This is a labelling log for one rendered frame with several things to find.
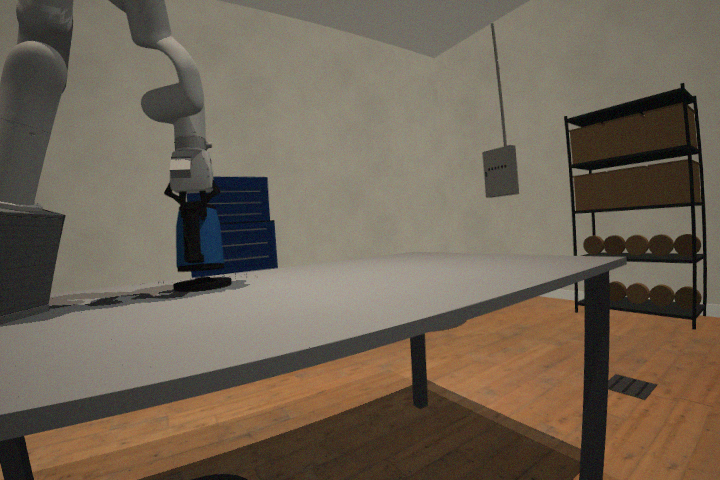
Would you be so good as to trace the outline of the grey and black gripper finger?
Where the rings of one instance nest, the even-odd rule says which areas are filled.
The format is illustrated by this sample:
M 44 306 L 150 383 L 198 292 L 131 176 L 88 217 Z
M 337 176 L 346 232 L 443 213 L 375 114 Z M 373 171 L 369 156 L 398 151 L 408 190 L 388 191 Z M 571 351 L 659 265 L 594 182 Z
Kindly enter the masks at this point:
M 199 191 L 200 197 L 201 197 L 201 203 L 200 206 L 200 219 L 205 220 L 205 217 L 207 217 L 207 207 L 206 204 L 211 200 L 212 197 L 220 193 L 220 189 L 216 185 L 216 183 L 213 180 L 212 184 L 213 191 L 205 195 L 206 191 Z
M 173 198 L 175 201 L 177 201 L 177 202 L 180 204 L 181 218 L 183 218 L 183 212 L 182 212 L 183 210 L 182 210 L 182 204 L 181 204 L 181 202 L 186 202 L 186 191 L 184 191 L 184 192 L 179 192 L 179 197 L 178 197 L 176 194 L 172 193 L 172 190 L 171 190 L 171 187 L 170 187 L 170 182 L 169 182 L 169 184 L 168 184 L 168 186 L 167 186 L 164 194 L 167 195 L 167 196 L 169 196 L 169 197 L 171 197 L 171 198 Z

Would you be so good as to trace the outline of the black round disk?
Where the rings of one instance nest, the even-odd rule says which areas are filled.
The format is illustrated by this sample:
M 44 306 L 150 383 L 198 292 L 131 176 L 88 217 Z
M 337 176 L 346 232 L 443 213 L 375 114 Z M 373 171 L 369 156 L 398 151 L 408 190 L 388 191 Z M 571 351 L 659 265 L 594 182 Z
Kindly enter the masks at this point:
M 200 277 L 175 283 L 173 288 L 178 292 L 195 292 L 223 288 L 231 284 L 230 277 Z

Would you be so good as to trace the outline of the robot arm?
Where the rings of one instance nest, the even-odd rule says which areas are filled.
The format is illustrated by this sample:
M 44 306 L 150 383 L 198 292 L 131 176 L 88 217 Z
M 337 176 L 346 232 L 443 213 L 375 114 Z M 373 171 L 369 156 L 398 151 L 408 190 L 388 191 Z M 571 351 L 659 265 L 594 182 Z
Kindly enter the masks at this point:
M 6 57 L 0 81 L 0 208 L 42 211 L 34 202 L 67 83 L 73 1 L 17 0 L 17 45 Z M 143 95 L 143 112 L 174 125 L 175 150 L 212 148 L 206 141 L 199 70 L 172 36 L 165 0 L 109 1 L 126 13 L 133 42 L 160 50 L 177 71 L 179 83 Z

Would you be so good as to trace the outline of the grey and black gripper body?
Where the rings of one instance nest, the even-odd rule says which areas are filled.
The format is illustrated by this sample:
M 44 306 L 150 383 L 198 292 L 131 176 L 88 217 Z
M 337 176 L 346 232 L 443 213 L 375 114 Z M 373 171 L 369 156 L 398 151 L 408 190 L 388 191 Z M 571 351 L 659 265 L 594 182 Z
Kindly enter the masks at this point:
M 191 157 L 192 178 L 170 177 L 171 190 L 176 193 L 187 191 L 186 194 L 199 193 L 199 191 L 205 190 L 207 190 L 206 193 L 213 191 L 212 184 L 214 179 L 210 153 L 205 149 L 196 147 L 178 148 L 172 152 L 172 157 L 181 156 Z

